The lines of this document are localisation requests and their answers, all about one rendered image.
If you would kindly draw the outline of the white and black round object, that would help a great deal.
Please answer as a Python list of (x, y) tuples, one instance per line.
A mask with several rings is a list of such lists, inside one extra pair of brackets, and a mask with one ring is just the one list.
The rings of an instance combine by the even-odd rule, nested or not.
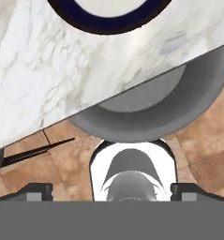
[(177, 182), (175, 156), (163, 141), (102, 141), (89, 163), (95, 202), (169, 202)]

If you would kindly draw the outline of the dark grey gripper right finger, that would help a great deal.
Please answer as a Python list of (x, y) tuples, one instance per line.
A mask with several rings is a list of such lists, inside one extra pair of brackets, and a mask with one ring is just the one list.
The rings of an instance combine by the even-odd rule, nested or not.
[(171, 184), (172, 202), (224, 202), (224, 197), (207, 192), (194, 183)]

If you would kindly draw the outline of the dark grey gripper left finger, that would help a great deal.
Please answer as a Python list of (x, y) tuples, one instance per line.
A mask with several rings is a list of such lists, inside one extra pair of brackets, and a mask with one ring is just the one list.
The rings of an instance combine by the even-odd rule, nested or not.
[(20, 190), (0, 197), (9, 202), (52, 202), (52, 183), (29, 183)]

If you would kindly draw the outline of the white plate with dark blue rim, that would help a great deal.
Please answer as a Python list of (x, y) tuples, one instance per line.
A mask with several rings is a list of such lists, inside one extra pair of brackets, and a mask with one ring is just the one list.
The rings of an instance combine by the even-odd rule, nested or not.
[(47, 0), (54, 12), (66, 23), (83, 32), (108, 36), (135, 30), (151, 22), (172, 0), (145, 0), (128, 13), (101, 17), (79, 6), (75, 0)]

